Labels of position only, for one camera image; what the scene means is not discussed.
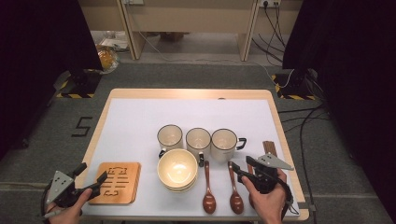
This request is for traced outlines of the white table mat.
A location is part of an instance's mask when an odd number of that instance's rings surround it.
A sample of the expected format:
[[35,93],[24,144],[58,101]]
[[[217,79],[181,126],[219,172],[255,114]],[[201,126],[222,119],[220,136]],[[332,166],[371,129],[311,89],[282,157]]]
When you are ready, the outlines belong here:
[[162,126],[176,124],[183,132],[201,127],[213,133],[226,128],[247,143],[233,154],[233,161],[243,170],[247,168],[246,156],[258,158],[264,154],[262,142],[272,141],[277,156],[286,157],[266,100],[175,100],[175,99],[113,99],[107,111],[91,165],[86,171],[86,185],[96,179],[98,167],[103,162],[137,161],[141,173],[135,201],[126,205],[84,206],[87,217],[125,217],[151,220],[221,220],[255,219],[248,204],[248,192],[238,183],[237,191],[243,197],[244,213],[236,215],[230,207],[232,184],[226,163],[209,158],[210,188],[216,198],[214,214],[207,214],[202,205],[205,195],[205,171],[198,170],[194,186],[185,192],[172,192],[160,181],[157,163],[161,148],[157,132]]

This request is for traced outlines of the clear plastic packet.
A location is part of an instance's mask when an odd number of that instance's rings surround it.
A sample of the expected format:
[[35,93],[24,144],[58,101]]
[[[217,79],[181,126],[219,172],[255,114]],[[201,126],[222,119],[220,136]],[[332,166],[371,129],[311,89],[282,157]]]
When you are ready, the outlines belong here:
[[123,31],[104,31],[100,44],[116,50],[129,49],[128,40]]

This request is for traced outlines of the black curtain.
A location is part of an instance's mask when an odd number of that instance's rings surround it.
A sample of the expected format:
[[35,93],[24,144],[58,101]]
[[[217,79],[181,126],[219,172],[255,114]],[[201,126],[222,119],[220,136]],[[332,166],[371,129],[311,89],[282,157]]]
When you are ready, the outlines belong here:
[[396,224],[396,0],[303,0],[283,66],[317,72],[349,152]]
[[0,0],[0,160],[35,123],[65,71],[102,65],[78,0]]

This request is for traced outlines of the person's right hand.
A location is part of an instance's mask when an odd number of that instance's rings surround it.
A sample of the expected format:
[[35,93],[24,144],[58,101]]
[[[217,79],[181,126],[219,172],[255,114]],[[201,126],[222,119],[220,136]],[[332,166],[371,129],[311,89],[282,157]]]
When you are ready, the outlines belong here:
[[286,203],[286,191],[280,184],[268,194],[261,194],[245,176],[242,181],[248,190],[254,209],[264,224],[283,224],[282,211]]

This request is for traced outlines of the clear bag with orange contents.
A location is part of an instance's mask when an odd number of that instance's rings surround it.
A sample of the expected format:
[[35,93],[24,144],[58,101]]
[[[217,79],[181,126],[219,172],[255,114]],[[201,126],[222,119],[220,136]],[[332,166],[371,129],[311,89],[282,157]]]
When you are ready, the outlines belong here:
[[97,45],[97,53],[102,65],[102,75],[113,72],[120,64],[119,56],[116,51],[108,46]]

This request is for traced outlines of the cream mug with black rim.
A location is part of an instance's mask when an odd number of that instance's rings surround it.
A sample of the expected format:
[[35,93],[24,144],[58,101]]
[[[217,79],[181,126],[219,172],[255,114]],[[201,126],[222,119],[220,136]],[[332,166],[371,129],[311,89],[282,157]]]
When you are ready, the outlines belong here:
[[183,132],[174,124],[161,127],[157,133],[157,140],[161,148],[160,158],[169,150],[183,148]]
[[210,155],[211,135],[204,128],[190,129],[186,134],[187,150],[195,157],[200,167]]
[[211,136],[211,156],[217,162],[229,161],[235,151],[245,147],[247,139],[229,129],[218,129]]

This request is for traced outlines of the person's left hand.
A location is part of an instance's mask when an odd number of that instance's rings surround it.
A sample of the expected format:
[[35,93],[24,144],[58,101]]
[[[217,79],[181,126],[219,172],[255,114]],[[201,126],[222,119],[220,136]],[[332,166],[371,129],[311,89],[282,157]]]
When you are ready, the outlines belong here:
[[78,224],[81,208],[89,200],[91,194],[92,189],[85,189],[75,204],[68,208],[62,208],[53,203],[47,212],[57,212],[57,214],[48,218],[49,224]]

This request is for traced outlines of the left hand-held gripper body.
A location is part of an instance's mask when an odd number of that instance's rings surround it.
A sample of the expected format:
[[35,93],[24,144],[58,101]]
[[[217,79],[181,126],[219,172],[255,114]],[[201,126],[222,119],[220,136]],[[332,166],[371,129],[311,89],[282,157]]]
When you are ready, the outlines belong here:
[[78,200],[75,188],[76,176],[74,172],[65,174],[61,171],[56,171],[50,182],[46,204],[56,203],[63,208],[74,205]]

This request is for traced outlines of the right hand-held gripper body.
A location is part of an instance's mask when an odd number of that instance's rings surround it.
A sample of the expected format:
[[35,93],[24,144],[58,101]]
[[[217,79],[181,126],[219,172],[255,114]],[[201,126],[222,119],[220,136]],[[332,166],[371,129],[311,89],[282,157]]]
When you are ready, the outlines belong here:
[[271,192],[277,184],[280,184],[282,187],[286,186],[286,183],[278,177],[278,169],[294,170],[291,165],[271,153],[254,159],[252,167],[254,176],[257,178],[255,187],[263,194]]

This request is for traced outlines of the black stand base striped tape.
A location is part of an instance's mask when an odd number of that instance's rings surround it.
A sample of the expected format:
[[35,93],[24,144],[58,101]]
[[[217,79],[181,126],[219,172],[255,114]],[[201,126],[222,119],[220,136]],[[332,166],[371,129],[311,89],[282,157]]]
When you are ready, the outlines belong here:
[[57,90],[57,98],[83,99],[92,98],[102,76],[89,71],[83,76],[75,77],[68,74]]
[[314,100],[315,96],[308,87],[304,76],[294,75],[294,71],[287,74],[274,74],[272,81],[275,84],[276,95],[281,99]]

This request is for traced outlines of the beige wooden desk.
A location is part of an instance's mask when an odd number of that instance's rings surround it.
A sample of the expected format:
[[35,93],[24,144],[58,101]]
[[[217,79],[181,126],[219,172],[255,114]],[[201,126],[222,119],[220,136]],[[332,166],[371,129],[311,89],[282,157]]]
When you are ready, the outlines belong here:
[[94,31],[123,31],[131,57],[138,60],[147,32],[234,34],[240,59],[248,58],[251,38],[268,35],[278,22],[281,33],[291,33],[303,0],[281,0],[275,8],[260,0],[78,0]]

